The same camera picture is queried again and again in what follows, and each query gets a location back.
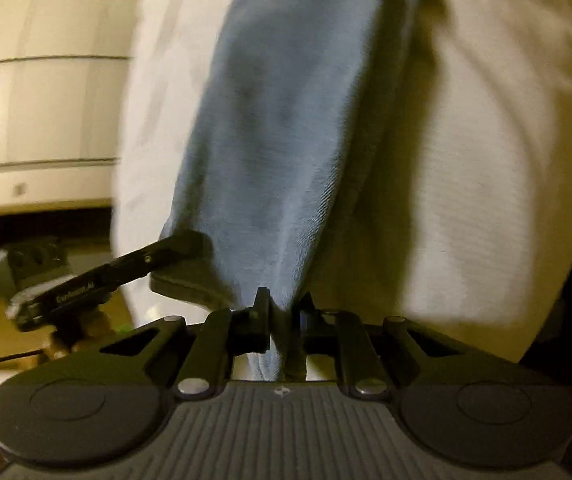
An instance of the white cloth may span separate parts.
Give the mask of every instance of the white cloth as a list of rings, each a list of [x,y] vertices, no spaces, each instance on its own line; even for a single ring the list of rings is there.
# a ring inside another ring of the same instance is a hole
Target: white cloth
[[[115,181],[118,254],[156,240],[230,0],[140,0]],[[318,305],[403,314],[518,360],[572,264],[572,0],[422,0],[402,94]],[[137,323],[197,306],[138,280]]]

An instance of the black cable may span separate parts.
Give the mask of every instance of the black cable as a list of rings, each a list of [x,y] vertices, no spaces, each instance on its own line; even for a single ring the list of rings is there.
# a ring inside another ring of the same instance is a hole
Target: black cable
[[[0,357],[0,363],[3,363],[4,361],[12,361],[13,359],[21,359],[23,357],[30,357],[33,355],[40,355],[43,354],[43,352],[43,350],[32,350],[30,352],[24,352],[21,354],[6,355],[5,357]]]

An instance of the blue cloth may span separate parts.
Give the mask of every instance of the blue cloth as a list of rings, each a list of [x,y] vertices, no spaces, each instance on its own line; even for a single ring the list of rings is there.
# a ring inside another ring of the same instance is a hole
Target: blue cloth
[[[271,290],[271,350],[251,359],[258,379],[284,376],[289,310],[354,210],[417,2],[233,0],[227,13],[163,231],[202,232],[211,251],[165,279],[174,297],[210,308]]]

